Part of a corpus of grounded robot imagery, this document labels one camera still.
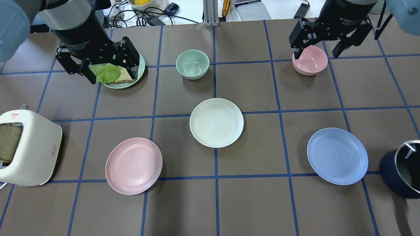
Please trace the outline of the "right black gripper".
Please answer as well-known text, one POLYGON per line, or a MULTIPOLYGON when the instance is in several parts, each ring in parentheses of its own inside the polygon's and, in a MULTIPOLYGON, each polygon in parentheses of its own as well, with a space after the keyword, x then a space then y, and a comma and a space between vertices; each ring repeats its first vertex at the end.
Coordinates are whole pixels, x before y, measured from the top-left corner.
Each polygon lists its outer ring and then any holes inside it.
POLYGON ((314 22, 300 18, 288 37, 290 47, 294 49, 294 58, 298 60, 303 50, 310 45, 326 40, 327 36, 342 35, 332 50, 334 58, 351 46, 360 46, 369 35, 373 25, 368 14, 367 0, 327 0, 318 19, 314 22))

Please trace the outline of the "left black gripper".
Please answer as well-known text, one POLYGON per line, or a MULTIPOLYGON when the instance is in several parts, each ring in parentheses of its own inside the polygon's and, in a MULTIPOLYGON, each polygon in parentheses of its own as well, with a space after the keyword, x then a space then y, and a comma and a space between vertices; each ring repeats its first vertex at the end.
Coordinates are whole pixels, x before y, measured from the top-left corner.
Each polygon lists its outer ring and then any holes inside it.
POLYGON ((96 84, 96 75, 90 64, 111 63, 120 66, 130 76, 137 76, 139 53, 131 40, 124 36, 112 43, 95 13, 91 13, 79 26, 67 30, 53 30, 65 48, 57 48, 55 58, 70 74, 85 76, 91 84, 96 84), (81 60, 76 63, 72 56, 81 60))

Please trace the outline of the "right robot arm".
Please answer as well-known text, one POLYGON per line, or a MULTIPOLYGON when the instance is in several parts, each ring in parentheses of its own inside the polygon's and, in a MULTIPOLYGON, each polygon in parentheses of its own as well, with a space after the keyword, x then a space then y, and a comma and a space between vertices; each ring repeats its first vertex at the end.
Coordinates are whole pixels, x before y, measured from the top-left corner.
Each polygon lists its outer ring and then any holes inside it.
MULTIPOLYGON (((373 28, 368 14, 376 3, 376 0, 325 1, 314 22, 301 18, 293 28, 288 40, 294 58, 299 59, 304 49, 321 41, 338 40, 332 51, 334 58, 349 47, 360 46, 373 28)), ((383 25, 378 25, 375 39, 393 17, 404 32, 419 35, 419 6, 418 0, 386 0, 384 7, 390 15, 383 25)))

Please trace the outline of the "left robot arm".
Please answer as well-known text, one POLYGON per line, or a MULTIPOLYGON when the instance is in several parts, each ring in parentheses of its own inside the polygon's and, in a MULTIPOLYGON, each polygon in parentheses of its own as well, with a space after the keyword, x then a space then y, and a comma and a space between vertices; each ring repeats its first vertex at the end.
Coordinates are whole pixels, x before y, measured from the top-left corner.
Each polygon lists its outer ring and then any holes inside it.
POLYGON ((1 62, 11 59, 30 34, 36 15, 47 24, 62 45, 56 59, 68 74, 85 76, 93 85, 91 67, 112 64, 138 79, 140 54, 128 37, 113 42, 106 34, 96 11, 111 6, 109 0, 2 0, 1 62))

